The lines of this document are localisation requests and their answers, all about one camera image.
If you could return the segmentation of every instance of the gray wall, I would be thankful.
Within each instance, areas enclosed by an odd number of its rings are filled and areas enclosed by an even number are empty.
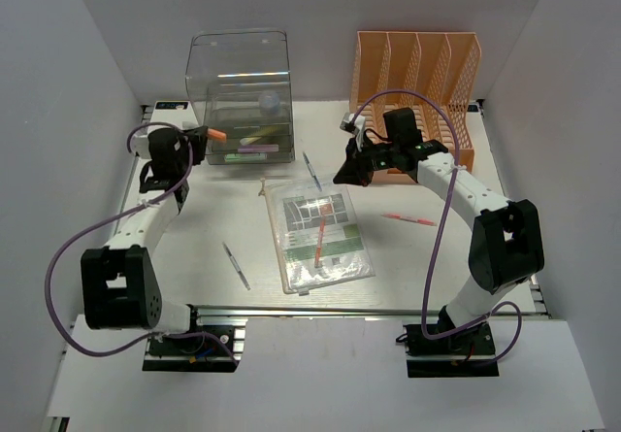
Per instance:
[[[0,429],[39,430],[63,347],[44,305],[63,241],[118,210],[140,108],[82,0],[0,0]],[[84,239],[58,267],[64,321],[81,304]]]
[[[621,0],[540,0],[486,102],[507,192],[539,207],[543,296],[569,321],[610,431],[621,431],[619,17]]]
[[[348,98],[356,30],[476,31],[485,97],[538,0],[84,0],[143,103],[185,97],[183,75],[201,30],[287,31],[293,95]]]

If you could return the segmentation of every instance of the transparent plastic bin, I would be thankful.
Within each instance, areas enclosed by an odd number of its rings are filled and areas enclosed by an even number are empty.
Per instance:
[[[283,32],[248,29],[195,36],[185,85],[197,119],[228,137],[224,146],[208,143],[209,163],[274,163],[295,158]],[[247,146],[270,147],[248,152]]]

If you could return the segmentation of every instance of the marker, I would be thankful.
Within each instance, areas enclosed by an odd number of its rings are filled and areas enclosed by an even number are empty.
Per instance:
[[[233,267],[235,267],[235,271],[237,272],[237,275],[240,276],[240,280],[244,284],[245,289],[250,291],[250,285],[248,284],[248,280],[245,279],[244,272],[242,272],[242,269],[240,269],[240,266],[238,265],[237,260],[235,260],[235,257],[233,257],[233,253],[231,252],[229,247],[226,246],[226,243],[222,242],[222,245],[224,246],[224,251],[226,252],[226,255],[229,256],[229,260],[233,264]]]
[[[321,218],[321,223],[319,224],[319,240],[317,241],[317,250],[314,253],[314,268],[319,268],[319,258],[321,257],[321,245],[323,243],[323,230],[326,228],[326,217],[323,216]]]
[[[394,218],[396,220],[409,221],[411,223],[418,223],[421,225],[436,226],[436,223],[434,221],[426,220],[424,218],[414,218],[413,216],[402,216],[401,214],[382,214],[381,216],[385,216],[386,218]]]
[[[304,157],[304,163],[307,164],[307,168],[309,169],[310,175],[314,179],[314,183],[316,184],[317,189],[319,189],[321,191],[321,184],[319,183],[319,180],[317,179],[317,175],[314,173],[314,169],[312,168],[311,161],[307,157],[307,153],[306,152],[302,152],[302,156]]]

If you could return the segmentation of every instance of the blue pen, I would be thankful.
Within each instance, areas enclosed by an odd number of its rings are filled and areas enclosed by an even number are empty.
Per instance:
[[[311,161],[307,157],[307,153],[306,152],[302,152],[302,156],[304,157],[304,163],[307,164],[307,168],[309,169],[309,173],[312,176],[312,179],[314,180],[314,183],[317,186],[317,189],[319,189],[321,191],[321,183],[317,179],[317,175],[315,174],[314,169],[312,168]]]

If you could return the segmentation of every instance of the purple cable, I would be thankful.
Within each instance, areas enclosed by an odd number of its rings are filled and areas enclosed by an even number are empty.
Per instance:
[[[126,146],[127,146],[127,150],[131,153],[131,147],[130,147],[130,142],[131,142],[131,138],[132,136],[137,132],[140,131],[141,129],[147,128],[149,126],[166,126],[169,128],[173,128],[176,129],[178,131],[180,131],[174,124],[170,124],[170,123],[164,123],[164,122],[153,122],[153,123],[145,123],[145,124],[141,124],[140,126],[137,126],[136,128],[132,129],[132,131],[129,133],[129,135],[127,136],[127,142],[126,142]],[[48,308],[48,313],[49,313],[49,317],[51,318],[51,321],[53,322],[54,326],[56,327],[56,330],[58,330],[58,333],[60,333],[60,336],[65,340],[65,342],[67,342],[67,344],[69,344],[69,346],[71,346],[73,349],[75,349],[76,351],[85,354],[87,356],[91,356],[91,357],[107,357],[107,356],[112,356],[114,354],[118,354],[122,351],[125,351],[126,349],[129,349],[131,347],[133,347],[134,345],[136,345],[137,343],[141,342],[142,340],[149,338],[153,335],[156,335],[155,333],[146,333],[144,335],[141,335],[140,337],[136,338],[135,340],[132,340],[131,342],[115,348],[115,349],[110,349],[108,351],[93,351],[91,349],[87,349],[85,347],[83,347],[82,345],[80,345],[78,342],[76,342],[76,340],[74,340],[71,336],[71,334],[67,331],[67,329],[65,329],[65,327],[63,326],[62,322],[60,321],[60,318],[58,317],[58,314],[56,313],[56,309],[54,308],[53,305],[53,301],[51,300],[51,277],[54,271],[54,267],[56,266],[56,263],[58,262],[58,259],[60,259],[60,256],[75,242],[77,241],[79,238],[81,238],[82,236],[87,235],[88,233],[95,231],[99,228],[101,228],[102,226],[106,226],[110,223],[113,223],[117,220],[120,220],[121,218],[124,218],[125,216],[131,216],[132,214],[135,214],[136,212],[142,211],[144,209],[146,209],[148,206],[151,206],[153,204],[157,204],[158,202],[163,201],[164,199],[166,199],[168,196],[170,196],[171,194],[173,194],[177,189],[179,189],[181,187],[182,184],[185,183],[185,181],[187,180],[187,177],[190,176],[190,173],[192,171],[192,161],[193,161],[193,152],[192,152],[192,146],[190,143],[187,144],[188,145],[188,150],[189,150],[189,163],[188,163],[188,167],[187,167],[187,171],[185,172],[185,174],[183,175],[183,177],[177,182],[177,184],[175,184],[171,189],[163,192],[162,194],[160,194],[159,196],[157,196],[154,199],[151,199],[150,201],[146,202],[145,204],[140,204],[138,206],[135,206],[131,209],[128,209],[127,211],[121,212],[120,214],[117,214],[115,216],[111,216],[110,218],[106,218],[98,223],[95,223],[94,225],[89,226],[88,228],[85,228],[83,231],[77,233],[76,235],[72,236],[71,238],[69,238],[69,240],[67,240],[54,254],[53,258],[51,259],[51,261],[49,262],[49,266],[48,266],[48,270],[46,271],[46,278],[45,278],[45,282],[44,282],[44,286],[45,286],[45,297],[46,297],[46,306]],[[183,339],[183,338],[194,338],[194,337],[208,337],[208,338],[213,338],[225,351],[226,353],[229,355],[229,357],[233,360],[233,362],[235,362],[235,365],[237,365],[238,361],[237,359],[235,359],[235,356],[233,355],[233,353],[231,352],[231,350],[229,350],[226,345],[224,345],[222,342],[220,342],[220,339],[215,337],[214,335],[210,334],[210,333],[204,333],[204,332],[195,332],[195,333],[182,333],[182,334],[173,334],[173,335],[166,335],[168,338],[176,338],[176,339]]]
[[[356,120],[356,118],[358,118],[358,116],[362,113],[362,111],[365,109],[365,107],[367,107],[371,102],[373,102],[375,99],[377,99],[377,97],[380,97],[380,96],[386,95],[386,94],[408,94],[408,95],[413,95],[414,97],[417,97],[417,98],[423,100],[424,102],[426,102],[427,104],[429,104],[436,112],[438,112],[438,114],[440,114],[442,119],[446,122],[446,126],[448,126],[448,129],[450,130],[450,133],[453,136],[453,140],[455,141],[455,155],[454,155],[454,157],[455,157],[455,165],[459,165],[460,148],[459,148],[459,140],[457,138],[457,131],[455,130],[455,126],[453,126],[453,123],[448,118],[448,115],[444,113],[444,111],[438,106],[438,104],[436,104],[433,100],[427,98],[423,94],[419,94],[418,92],[415,92],[413,90],[407,90],[407,89],[386,89],[386,90],[383,90],[381,92],[378,92],[375,95],[372,95],[371,97],[369,97],[358,108],[358,110],[354,114],[353,118],[351,119],[350,123],[353,123]],[[431,280],[432,280],[432,277],[434,275],[434,269],[436,268],[436,260],[438,259],[438,253],[440,252],[440,244],[441,244],[441,241],[442,241],[442,234],[444,233],[444,226],[446,225],[446,219],[448,218],[448,211],[450,210],[450,203],[451,203],[451,200],[453,198],[453,190],[455,189],[455,182],[457,181],[457,174],[458,173],[459,173],[459,170],[457,170],[456,168],[453,169],[453,171],[451,173],[450,181],[448,183],[448,190],[446,191],[446,200],[444,202],[444,208],[442,209],[442,215],[441,215],[440,223],[438,224],[438,234],[436,235],[436,241],[434,242],[434,249],[431,252],[431,258],[429,259],[429,268],[427,269],[427,278],[425,279],[425,289],[423,291],[423,307],[422,307],[422,311],[421,311],[422,314],[421,314],[421,317],[420,317],[420,326],[421,326],[421,331],[423,333],[423,336],[427,340],[440,340],[442,338],[450,337],[451,335],[455,335],[456,333],[462,332],[462,331],[467,330],[467,329],[469,329],[471,327],[474,327],[475,325],[480,324],[481,322],[485,321],[489,316],[495,314],[503,306],[512,306],[513,309],[515,309],[515,311],[517,313],[517,329],[515,331],[515,336],[513,337],[513,340],[511,340],[511,343],[509,343],[509,346],[508,346],[507,349],[505,349],[502,353],[500,353],[494,359],[491,359],[490,361],[486,361],[485,362],[485,364],[488,364],[488,363],[491,363],[491,362],[496,362],[496,361],[502,359],[503,357],[505,357],[507,355],[507,353],[517,343],[517,339],[518,339],[518,337],[520,335],[520,332],[522,330],[522,313],[521,313],[520,309],[517,307],[517,305],[515,303],[512,303],[510,301],[505,301],[505,302],[497,305],[489,314],[477,317],[476,319],[471,320],[470,322],[465,323],[464,325],[460,325],[459,327],[455,327],[455,328],[453,328],[451,330],[447,330],[445,332],[441,332],[441,333],[438,333],[438,334],[432,334],[432,333],[429,333],[429,330],[427,329],[427,312],[428,312],[428,308],[429,308],[429,295],[431,293]]]

